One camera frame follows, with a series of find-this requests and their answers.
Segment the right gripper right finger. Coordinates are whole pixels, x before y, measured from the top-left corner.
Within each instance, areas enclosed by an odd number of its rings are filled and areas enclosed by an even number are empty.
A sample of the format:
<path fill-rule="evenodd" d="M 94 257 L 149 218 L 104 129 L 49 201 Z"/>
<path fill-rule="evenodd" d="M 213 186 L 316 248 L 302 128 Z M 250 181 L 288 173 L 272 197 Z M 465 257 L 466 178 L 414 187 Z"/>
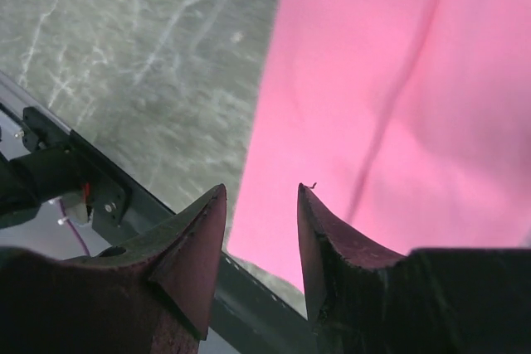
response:
<path fill-rule="evenodd" d="M 321 353 L 382 353 L 379 272 L 402 255 L 337 217 L 304 184 L 297 226 L 308 320 Z"/>

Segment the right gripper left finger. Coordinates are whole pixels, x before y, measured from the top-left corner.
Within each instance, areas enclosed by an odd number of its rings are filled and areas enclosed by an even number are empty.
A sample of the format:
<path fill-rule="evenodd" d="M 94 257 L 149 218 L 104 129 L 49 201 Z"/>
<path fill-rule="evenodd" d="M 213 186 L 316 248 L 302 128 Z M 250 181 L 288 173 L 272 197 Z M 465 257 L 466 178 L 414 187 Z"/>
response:
<path fill-rule="evenodd" d="M 220 184 L 74 275 L 64 353 L 195 353 L 206 338 L 221 259 L 227 190 Z"/>

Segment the pink t shirt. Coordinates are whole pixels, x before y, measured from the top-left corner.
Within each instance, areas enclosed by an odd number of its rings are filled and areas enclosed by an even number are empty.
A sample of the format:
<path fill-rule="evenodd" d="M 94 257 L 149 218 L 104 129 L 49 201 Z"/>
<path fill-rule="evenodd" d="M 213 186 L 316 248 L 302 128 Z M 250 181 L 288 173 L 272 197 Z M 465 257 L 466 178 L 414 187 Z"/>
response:
<path fill-rule="evenodd" d="M 299 184 L 391 250 L 530 232 L 530 0 L 280 0 L 228 252 L 296 287 Z"/>

